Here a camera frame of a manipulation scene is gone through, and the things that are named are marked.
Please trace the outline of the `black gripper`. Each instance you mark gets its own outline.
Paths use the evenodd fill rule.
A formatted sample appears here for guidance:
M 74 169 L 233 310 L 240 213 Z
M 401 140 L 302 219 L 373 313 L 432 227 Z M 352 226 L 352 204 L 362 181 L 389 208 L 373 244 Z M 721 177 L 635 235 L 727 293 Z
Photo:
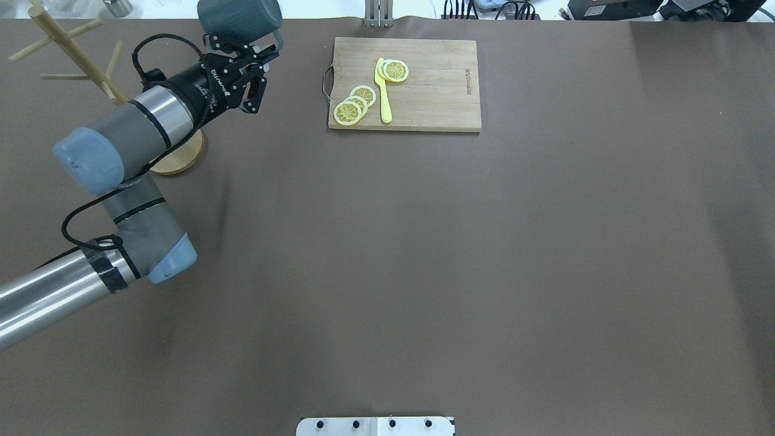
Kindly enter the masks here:
M 261 50 L 247 41 L 218 33 L 205 33 L 203 42 L 204 61 L 167 78 L 162 86 L 182 100 L 196 128 L 236 108 L 252 115 L 258 113 L 268 85 L 266 70 L 269 62 L 279 56 L 279 50 Z

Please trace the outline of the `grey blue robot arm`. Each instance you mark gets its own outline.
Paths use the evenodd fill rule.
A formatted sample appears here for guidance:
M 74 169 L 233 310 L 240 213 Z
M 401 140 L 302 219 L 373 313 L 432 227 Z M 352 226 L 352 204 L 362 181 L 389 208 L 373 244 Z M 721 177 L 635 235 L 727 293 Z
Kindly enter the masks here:
M 132 53 L 143 92 L 108 116 L 80 127 L 53 149 L 56 160 L 95 199 L 64 218 L 70 249 L 2 286 L 2 350 L 22 342 L 90 304 L 146 278 L 161 283 L 196 263 L 197 252 L 150 170 L 228 110 L 256 114 L 268 63 L 283 47 L 206 33 L 197 62 L 168 78 L 144 71 L 139 52 L 173 39 L 157 34 Z

